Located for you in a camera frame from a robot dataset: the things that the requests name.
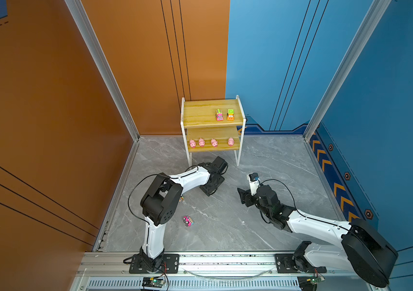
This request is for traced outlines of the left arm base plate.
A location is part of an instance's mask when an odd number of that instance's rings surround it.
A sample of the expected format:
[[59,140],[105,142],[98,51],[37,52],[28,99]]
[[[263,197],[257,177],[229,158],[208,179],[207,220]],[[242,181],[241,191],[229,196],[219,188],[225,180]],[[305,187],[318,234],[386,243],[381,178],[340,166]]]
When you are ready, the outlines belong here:
[[130,259],[130,274],[177,274],[179,271],[179,254],[161,254],[155,259],[142,253]]

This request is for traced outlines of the green toy car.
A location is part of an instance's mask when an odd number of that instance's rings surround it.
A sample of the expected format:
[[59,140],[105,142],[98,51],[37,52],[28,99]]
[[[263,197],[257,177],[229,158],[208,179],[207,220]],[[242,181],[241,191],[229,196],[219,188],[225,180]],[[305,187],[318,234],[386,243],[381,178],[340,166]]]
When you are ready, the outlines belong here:
[[234,109],[228,109],[226,118],[227,118],[228,121],[234,121],[235,120],[235,111],[234,111]]

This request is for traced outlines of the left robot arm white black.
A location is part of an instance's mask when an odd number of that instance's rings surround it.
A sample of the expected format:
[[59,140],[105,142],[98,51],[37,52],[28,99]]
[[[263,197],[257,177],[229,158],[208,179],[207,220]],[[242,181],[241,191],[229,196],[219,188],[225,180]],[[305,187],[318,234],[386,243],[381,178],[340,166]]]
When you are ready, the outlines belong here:
[[164,235],[166,223],[174,216],[184,193],[200,188],[211,196],[224,182],[228,163],[220,157],[203,162],[178,175],[159,173],[141,199],[142,220],[146,222],[143,245],[137,255],[141,266],[149,272],[164,269]]

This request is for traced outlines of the pink purple toy car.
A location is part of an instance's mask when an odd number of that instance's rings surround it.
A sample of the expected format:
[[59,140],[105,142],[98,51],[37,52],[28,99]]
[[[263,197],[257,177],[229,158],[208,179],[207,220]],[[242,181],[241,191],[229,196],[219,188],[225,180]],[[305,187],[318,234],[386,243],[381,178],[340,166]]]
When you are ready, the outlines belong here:
[[224,120],[223,113],[222,113],[221,109],[216,110],[216,120],[217,121],[223,121]]

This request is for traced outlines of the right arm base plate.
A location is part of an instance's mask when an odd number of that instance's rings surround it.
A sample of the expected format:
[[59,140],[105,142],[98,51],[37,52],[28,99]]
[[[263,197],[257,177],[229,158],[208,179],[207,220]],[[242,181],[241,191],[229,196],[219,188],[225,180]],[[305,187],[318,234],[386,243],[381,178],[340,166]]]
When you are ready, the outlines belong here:
[[274,255],[274,259],[279,274],[316,274],[317,272],[319,274],[325,274],[327,272],[327,268],[325,267],[314,267],[311,265],[303,255],[295,257],[290,253],[277,253]]

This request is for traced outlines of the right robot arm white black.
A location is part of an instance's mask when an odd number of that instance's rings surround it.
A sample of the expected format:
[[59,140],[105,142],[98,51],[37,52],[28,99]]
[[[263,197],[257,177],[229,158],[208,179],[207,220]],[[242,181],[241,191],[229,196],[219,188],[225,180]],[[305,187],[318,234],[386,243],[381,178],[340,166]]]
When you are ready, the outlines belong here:
[[281,203],[269,185],[237,191],[242,204],[256,206],[266,223],[325,242],[302,242],[292,256],[295,270],[307,273],[323,267],[335,268],[355,272],[375,287],[389,285],[398,252],[365,220],[336,221],[310,215]]

